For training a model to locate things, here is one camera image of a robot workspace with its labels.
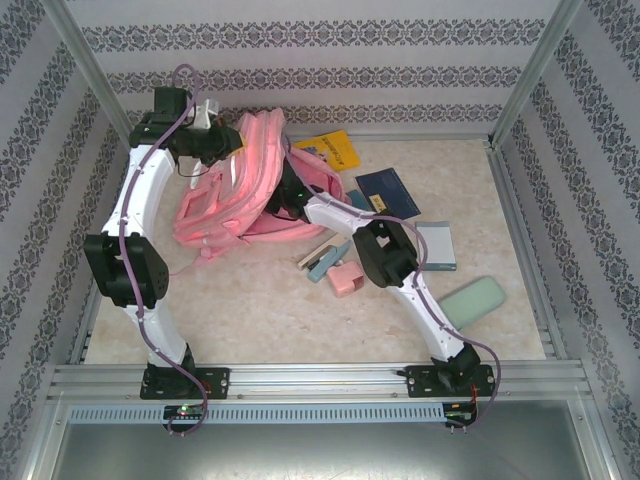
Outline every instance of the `dark blue notebook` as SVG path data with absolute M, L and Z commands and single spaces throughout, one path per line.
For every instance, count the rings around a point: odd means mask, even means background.
M 376 212 L 388 208 L 396 217 L 403 220 L 420 215 L 418 206 L 409 195 L 395 169 L 387 168 L 379 172 L 360 175 L 356 177 L 356 182 L 367 202 Z

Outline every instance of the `tabletop surface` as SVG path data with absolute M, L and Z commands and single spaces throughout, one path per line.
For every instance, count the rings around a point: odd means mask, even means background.
M 545 358 L 482 142 L 354 145 L 361 165 L 341 172 L 347 190 L 356 187 L 356 175 L 394 167 L 422 212 L 411 222 L 450 222 L 458 269 L 424 274 L 435 298 L 487 275 L 505 291 L 501 307 L 462 333 L 491 346 L 503 360 Z M 154 245 L 171 272 L 198 253 L 171 235 L 187 183 L 178 175 L 169 180 L 155 222 Z M 314 284 L 296 268 L 330 236 L 236 248 L 172 279 L 169 307 L 196 362 L 428 361 L 418 328 L 391 294 L 366 281 L 354 294 L 336 298 L 327 279 Z M 355 249 L 345 259 L 357 259 Z M 135 325 L 109 299 L 101 302 L 86 363 L 146 363 Z

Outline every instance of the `sticky note pad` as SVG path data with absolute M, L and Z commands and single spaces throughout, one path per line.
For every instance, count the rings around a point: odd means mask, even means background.
M 424 270 L 456 270 L 456 256 L 449 222 L 416 222 L 418 231 L 427 242 L 428 256 Z M 418 243 L 418 259 L 422 258 L 422 246 Z

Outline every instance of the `pink backpack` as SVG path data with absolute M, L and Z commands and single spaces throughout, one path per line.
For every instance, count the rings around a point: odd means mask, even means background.
M 206 263 L 231 247 L 253 242 L 287 242 L 318 235 L 323 227 L 276 218 L 264 211 L 282 174 L 282 109 L 245 113 L 236 129 L 245 148 L 220 161 L 187 185 L 173 224 L 173 236 L 199 248 L 195 264 Z M 333 197 L 348 201 L 340 177 L 314 155 L 291 149 L 294 167 L 304 179 Z M 288 218 L 281 210 L 278 216 Z

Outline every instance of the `book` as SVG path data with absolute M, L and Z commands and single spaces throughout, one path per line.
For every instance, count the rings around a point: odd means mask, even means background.
M 379 172 L 356 177 L 360 191 L 376 212 L 389 209 L 398 218 L 406 220 L 420 215 L 418 206 L 409 195 L 395 169 L 387 168 Z
M 416 222 L 418 231 L 427 242 L 427 263 L 423 270 L 456 270 L 449 222 Z M 422 259 L 422 245 L 418 242 L 418 261 Z
M 360 158 L 344 130 L 302 140 L 293 146 L 322 158 L 336 172 L 360 165 Z

